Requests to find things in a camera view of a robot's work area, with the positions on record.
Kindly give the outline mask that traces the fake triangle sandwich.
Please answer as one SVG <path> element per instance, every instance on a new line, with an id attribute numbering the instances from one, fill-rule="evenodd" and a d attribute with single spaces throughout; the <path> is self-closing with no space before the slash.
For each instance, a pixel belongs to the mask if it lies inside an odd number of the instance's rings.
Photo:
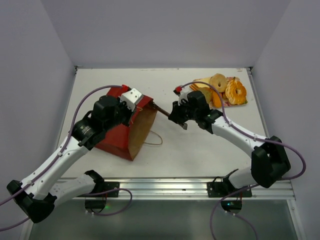
<path id="1" fill-rule="evenodd" d="M 192 81 L 192 84 L 189 86 L 193 91 L 197 91 L 199 88 L 209 88 L 208 84 L 210 83 L 210 77 L 199 78 Z"/>

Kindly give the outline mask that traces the fake orange bread loaf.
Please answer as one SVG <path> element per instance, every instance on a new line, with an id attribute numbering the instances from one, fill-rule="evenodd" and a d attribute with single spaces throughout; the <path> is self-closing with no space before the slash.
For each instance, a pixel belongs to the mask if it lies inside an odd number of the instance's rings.
<path id="1" fill-rule="evenodd" d="M 222 94 L 220 92 L 212 92 L 212 104 L 215 108 L 221 108 L 222 107 L 222 101 L 221 101 Z"/>

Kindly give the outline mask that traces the red paper bag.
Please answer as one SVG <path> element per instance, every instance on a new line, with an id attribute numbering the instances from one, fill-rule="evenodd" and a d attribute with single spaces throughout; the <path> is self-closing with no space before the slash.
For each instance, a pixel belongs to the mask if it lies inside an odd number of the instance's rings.
<path id="1" fill-rule="evenodd" d="M 105 134 L 104 140 L 95 147 L 128 161 L 133 161 L 139 153 L 154 124 L 157 110 L 154 99 L 145 95 L 137 104 L 137 110 L 129 126 L 120 124 Z"/>

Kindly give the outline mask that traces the fake plain bagel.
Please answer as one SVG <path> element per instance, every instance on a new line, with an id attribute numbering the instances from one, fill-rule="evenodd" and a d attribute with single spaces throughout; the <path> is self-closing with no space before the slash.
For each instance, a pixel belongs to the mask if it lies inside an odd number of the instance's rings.
<path id="1" fill-rule="evenodd" d="M 210 78 L 209 84 L 212 85 L 218 92 L 223 93 L 227 88 L 228 81 L 223 74 L 216 73 Z"/>

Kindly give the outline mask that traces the fake glazed ring pastry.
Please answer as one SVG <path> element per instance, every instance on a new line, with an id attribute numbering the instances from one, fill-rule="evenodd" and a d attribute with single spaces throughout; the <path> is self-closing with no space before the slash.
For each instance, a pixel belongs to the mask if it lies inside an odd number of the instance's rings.
<path id="1" fill-rule="evenodd" d="M 247 102 L 247 89 L 235 77 L 228 81 L 225 95 L 231 105 L 243 105 Z"/>

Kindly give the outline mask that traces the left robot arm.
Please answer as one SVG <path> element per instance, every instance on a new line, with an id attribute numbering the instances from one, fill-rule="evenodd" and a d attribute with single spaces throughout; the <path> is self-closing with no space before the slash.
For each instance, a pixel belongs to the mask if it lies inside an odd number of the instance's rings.
<path id="1" fill-rule="evenodd" d="M 55 208 L 75 197 L 101 196 L 104 180 L 94 170 L 88 170 L 63 184 L 57 181 L 77 160 L 100 143 L 109 130 L 119 125 L 129 125 L 139 101 L 140 97 L 136 94 L 101 96 L 81 120 L 72 122 L 68 136 L 37 170 L 23 180 L 12 180 L 7 185 L 15 203 L 33 223 L 42 222 Z"/>

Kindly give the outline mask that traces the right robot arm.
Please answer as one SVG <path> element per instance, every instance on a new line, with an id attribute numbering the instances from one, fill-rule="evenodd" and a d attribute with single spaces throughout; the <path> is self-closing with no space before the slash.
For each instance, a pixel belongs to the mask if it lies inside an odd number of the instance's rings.
<path id="1" fill-rule="evenodd" d="M 181 94 L 179 100 L 172 103 L 168 119 L 184 127 L 187 121 L 195 121 L 201 129 L 222 137 L 250 157 L 249 167 L 235 169 L 220 182 L 212 183 L 213 190 L 221 196 L 235 196 L 241 188 L 250 185 L 269 188 L 291 169 L 287 153 L 278 137 L 255 135 L 232 124 L 222 111 L 209 107 L 201 91 Z"/>

